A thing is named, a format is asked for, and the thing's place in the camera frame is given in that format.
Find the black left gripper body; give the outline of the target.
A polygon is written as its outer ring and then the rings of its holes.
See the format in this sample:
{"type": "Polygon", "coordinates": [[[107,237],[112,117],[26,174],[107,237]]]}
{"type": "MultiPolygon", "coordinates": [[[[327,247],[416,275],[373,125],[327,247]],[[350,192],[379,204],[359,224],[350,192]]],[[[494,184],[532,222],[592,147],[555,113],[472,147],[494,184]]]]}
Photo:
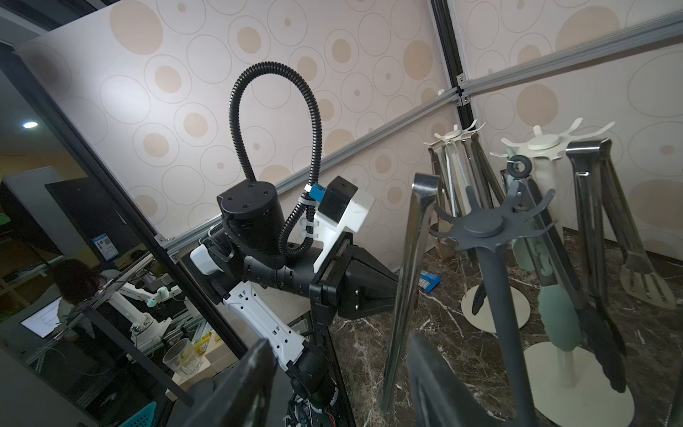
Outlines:
{"type": "Polygon", "coordinates": [[[309,285],[313,320],[329,326],[339,316],[358,320],[392,311],[398,276],[366,249],[341,237],[309,285]]]}

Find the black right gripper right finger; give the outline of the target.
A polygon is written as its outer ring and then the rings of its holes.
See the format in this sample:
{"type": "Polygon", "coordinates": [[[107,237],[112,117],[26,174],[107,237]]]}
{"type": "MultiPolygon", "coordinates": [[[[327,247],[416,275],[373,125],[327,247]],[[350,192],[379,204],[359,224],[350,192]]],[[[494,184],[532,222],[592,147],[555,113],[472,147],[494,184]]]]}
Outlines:
{"type": "Polygon", "coordinates": [[[420,333],[407,339],[407,366],[419,426],[511,426],[489,414],[420,333]]]}

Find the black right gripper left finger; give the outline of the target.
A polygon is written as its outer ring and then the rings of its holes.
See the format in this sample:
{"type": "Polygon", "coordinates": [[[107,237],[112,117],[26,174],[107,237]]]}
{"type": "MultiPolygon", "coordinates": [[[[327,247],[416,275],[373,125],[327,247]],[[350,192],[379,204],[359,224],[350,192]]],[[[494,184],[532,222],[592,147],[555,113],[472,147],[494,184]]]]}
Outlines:
{"type": "Polygon", "coordinates": [[[264,426],[277,358],[268,340],[259,340],[205,399],[195,404],[186,426],[264,426]]]}

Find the cream utensil rack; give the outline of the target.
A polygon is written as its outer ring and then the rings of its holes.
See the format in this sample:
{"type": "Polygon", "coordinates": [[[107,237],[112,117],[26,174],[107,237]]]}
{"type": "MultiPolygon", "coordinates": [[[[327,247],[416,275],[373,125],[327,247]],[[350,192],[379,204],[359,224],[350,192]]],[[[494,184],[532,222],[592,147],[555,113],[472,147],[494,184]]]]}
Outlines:
{"type": "MultiPolygon", "coordinates": [[[[557,164],[567,158],[566,149],[571,142],[609,139],[605,133],[611,129],[610,125],[594,133],[576,135],[575,131],[582,122],[580,118],[576,119],[567,131],[559,135],[544,133],[540,127],[535,127],[534,138],[526,144],[503,141],[507,147],[504,158],[509,162],[527,160],[532,165],[522,180],[527,191],[525,206],[533,206],[542,195],[554,189],[557,164]]],[[[581,242],[580,248],[583,268],[581,242]]],[[[607,305],[597,302],[588,292],[584,268],[581,273],[576,273],[589,302],[594,306],[601,305],[608,313],[607,305]]],[[[570,356],[561,354],[549,337],[547,341],[527,348],[524,355],[535,407],[559,426],[629,425],[635,415],[635,404],[627,382],[626,392],[614,391],[591,354],[592,348],[585,338],[570,356]]]]}
{"type": "MultiPolygon", "coordinates": [[[[474,131],[480,130],[485,126],[485,124],[478,126],[477,125],[477,119],[475,119],[472,124],[467,127],[467,128],[460,128],[459,126],[455,125],[453,130],[458,129],[462,131],[474,131]]],[[[439,194],[437,197],[437,203],[438,206],[444,209],[440,204],[440,196],[442,195],[441,193],[441,180],[439,177],[439,194]]],[[[517,325],[518,328],[524,327],[526,325],[526,322],[528,322],[530,318],[530,304],[528,302],[528,299],[521,293],[521,291],[512,288],[510,290],[512,292],[512,298],[513,298],[513,304],[514,308],[516,310],[516,316],[517,316],[517,325]]],[[[487,300],[487,294],[486,290],[484,287],[484,283],[482,280],[482,283],[480,283],[478,286],[474,286],[473,288],[470,288],[469,290],[466,291],[464,297],[462,298],[461,301],[461,309],[462,313],[464,314],[466,320],[473,325],[473,327],[476,327],[477,329],[487,332],[489,334],[496,334],[496,327],[494,326],[494,320],[493,320],[493,313],[490,308],[490,304],[487,300]]]]}

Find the dark grey rack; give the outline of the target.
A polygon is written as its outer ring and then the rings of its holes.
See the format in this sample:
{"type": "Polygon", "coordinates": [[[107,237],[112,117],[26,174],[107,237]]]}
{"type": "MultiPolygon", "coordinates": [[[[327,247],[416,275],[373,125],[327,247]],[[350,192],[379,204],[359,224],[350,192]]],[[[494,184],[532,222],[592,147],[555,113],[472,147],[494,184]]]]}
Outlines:
{"type": "Polygon", "coordinates": [[[503,204],[492,209],[476,206],[476,196],[471,187],[468,187],[466,192],[471,200],[471,212],[462,217],[453,217],[440,206],[436,206],[437,216],[440,220],[449,222],[451,230],[433,231],[432,236],[455,241],[459,251],[476,251],[517,409],[516,423],[519,426],[537,426],[504,251],[508,243],[514,239],[539,238],[552,228],[549,224],[540,230],[529,230],[526,228],[526,222],[546,211],[556,191],[549,190],[536,206],[520,213],[517,213],[515,208],[526,193],[520,181],[510,185],[510,192],[503,204]]]}

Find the mint green silicone tongs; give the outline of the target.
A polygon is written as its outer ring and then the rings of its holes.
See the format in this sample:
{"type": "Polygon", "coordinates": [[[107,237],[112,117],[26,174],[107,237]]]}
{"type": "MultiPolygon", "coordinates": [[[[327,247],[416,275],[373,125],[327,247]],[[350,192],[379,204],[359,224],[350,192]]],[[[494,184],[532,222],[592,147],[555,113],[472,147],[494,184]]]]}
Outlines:
{"type": "Polygon", "coordinates": [[[544,242],[540,238],[518,238],[512,242],[512,250],[519,267],[535,272],[539,279],[538,311],[551,343],[572,352],[581,343],[578,316],[555,274],[544,242]]]}

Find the black handled steel tongs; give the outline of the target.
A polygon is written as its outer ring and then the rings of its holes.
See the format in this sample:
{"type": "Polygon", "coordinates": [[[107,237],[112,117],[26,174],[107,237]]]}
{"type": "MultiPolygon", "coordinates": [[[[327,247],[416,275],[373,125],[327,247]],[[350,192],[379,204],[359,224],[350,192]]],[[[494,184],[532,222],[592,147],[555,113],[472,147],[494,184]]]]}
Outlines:
{"type": "MultiPolygon", "coordinates": [[[[541,231],[539,236],[533,238],[540,238],[544,242],[555,274],[574,305],[581,330],[581,341],[583,338],[587,340],[592,348],[591,355],[602,367],[611,388],[618,393],[626,392],[624,339],[604,308],[589,302],[550,212],[547,209],[542,210],[528,220],[525,227],[530,231],[541,231]]],[[[566,356],[572,353],[557,349],[566,356]]]]}

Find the white handled steel tongs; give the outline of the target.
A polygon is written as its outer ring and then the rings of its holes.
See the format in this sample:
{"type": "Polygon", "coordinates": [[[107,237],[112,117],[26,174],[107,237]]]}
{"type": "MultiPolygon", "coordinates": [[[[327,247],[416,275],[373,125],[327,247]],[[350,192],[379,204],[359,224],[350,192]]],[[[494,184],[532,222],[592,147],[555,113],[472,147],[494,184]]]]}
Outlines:
{"type": "Polygon", "coordinates": [[[478,130],[455,129],[436,137],[435,142],[425,142],[425,145],[432,170],[441,180],[439,204],[453,216],[467,215],[471,211],[467,188],[475,191],[480,207],[493,208],[501,204],[505,194],[483,151],[478,130]]]}

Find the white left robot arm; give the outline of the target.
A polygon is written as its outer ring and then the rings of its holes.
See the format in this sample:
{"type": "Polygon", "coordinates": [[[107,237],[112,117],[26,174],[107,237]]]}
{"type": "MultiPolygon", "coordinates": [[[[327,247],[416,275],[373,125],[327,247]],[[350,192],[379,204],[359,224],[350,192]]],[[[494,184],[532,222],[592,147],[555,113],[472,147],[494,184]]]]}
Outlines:
{"type": "Polygon", "coordinates": [[[339,385],[325,348],[293,331],[263,302],[259,288],[277,288],[309,300],[313,321],[357,320],[393,308],[398,278],[353,239],[375,199],[350,181],[318,181],[323,152],[322,118],[306,80],[279,62],[259,62],[237,79],[229,98],[229,129],[245,178],[217,199],[221,224],[191,252],[208,278],[215,302],[236,311],[265,338],[293,390],[316,411],[331,409],[339,385]],[[240,105],[256,78],[285,78],[302,94],[312,127],[307,183],[285,215],[272,183],[256,178],[240,126],[240,105]]]}

